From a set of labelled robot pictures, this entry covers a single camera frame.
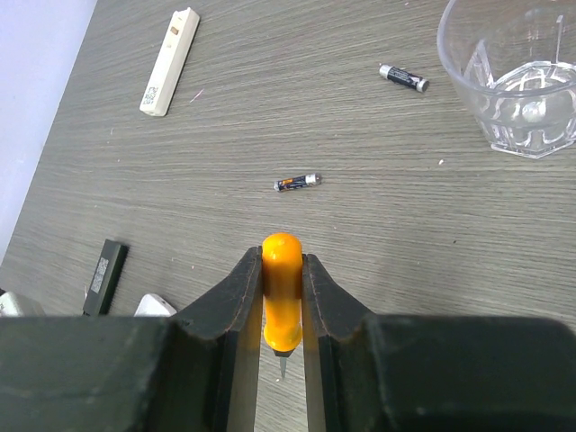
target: black rectangular object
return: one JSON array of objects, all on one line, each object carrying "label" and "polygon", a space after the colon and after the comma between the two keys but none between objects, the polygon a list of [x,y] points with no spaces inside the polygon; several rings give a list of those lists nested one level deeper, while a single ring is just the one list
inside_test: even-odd
[{"label": "black rectangular object", "polygon": [[253,432],[261,266],[252,247],[170,319],[0,319],[0,430]]},{"label": "black rectangular object", "polygon": [[84,302],[84,315],[105,315],[112,304],[122,266],[128,255],[128,246],[107,239],[98,258],[92,282]]},{"label": "black rectangular object", "polygon": [[385,430],[576,430],[576,338],[562,323],[417,316],[364,323]]}]

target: battery label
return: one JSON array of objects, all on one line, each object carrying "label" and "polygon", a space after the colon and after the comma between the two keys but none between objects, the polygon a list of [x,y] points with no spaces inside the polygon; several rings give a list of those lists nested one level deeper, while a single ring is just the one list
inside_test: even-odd
[{"label": "battery label", "polygon": [[418,90],[418,84],[423,79],[419,76],[412,75],[410,72],[393,67],[388,71],[388,79],[397,84],[403,84],[414,90]]},{"label": "battery label", "polygon": [[274,182],[274,189],[278,192],[291,191],[301,187],[314,186],[320,183],[320,176],[316,174],[300,175]]}]

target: white object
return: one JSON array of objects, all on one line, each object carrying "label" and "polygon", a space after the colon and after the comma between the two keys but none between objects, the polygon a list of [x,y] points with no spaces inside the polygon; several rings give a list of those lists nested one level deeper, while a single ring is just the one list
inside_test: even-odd
[{"label": "white object", "polygon": [[30,317],[46,315],[35,300],[15,292],[0,295],[0,317]]},{"label": "white object", "polygon": [[140,103],[143,113],[166,115],[199,22],[200,16],[190,8],[172,15]]},{"label": "white object", "polygon": [[146,294],[140,300],[135,317],[171,317],[176,309],[157,294]]},{"label": "white object", "polygon": [[392,66],[380,65],[380,76],[382,78],[388,78],[388,72],[390,72],[390,69],[392,69]]},{"label": "white object", "polygon": [[527,103],[522,108],[522,117],[528,123],[538,123],[544,120],[546,116],[546,101],[533,101]]}]

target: white wall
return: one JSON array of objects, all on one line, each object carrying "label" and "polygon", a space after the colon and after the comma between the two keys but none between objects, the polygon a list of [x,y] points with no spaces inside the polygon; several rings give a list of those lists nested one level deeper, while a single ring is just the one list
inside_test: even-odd
[{"label": "white wall", "polygon": [[96,0],[0,0],[0,264]]}]

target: small debris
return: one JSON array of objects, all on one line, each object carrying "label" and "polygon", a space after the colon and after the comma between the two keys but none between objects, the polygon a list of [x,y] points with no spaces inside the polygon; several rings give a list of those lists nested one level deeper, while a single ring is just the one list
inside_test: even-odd
[{"label": "small debris", "polygon": [[196,98],[198,98],[198,96],[200,96],[200,95],[202,94],[203,91],[204,91],[204,89],[202,89],[201,91],[199,91],[199,92],[196,94],[196,96],[192,98],[192,101],[190,101],[190,104],[191,104],[192,102],[194,102],[194,101],[196,100]]}]

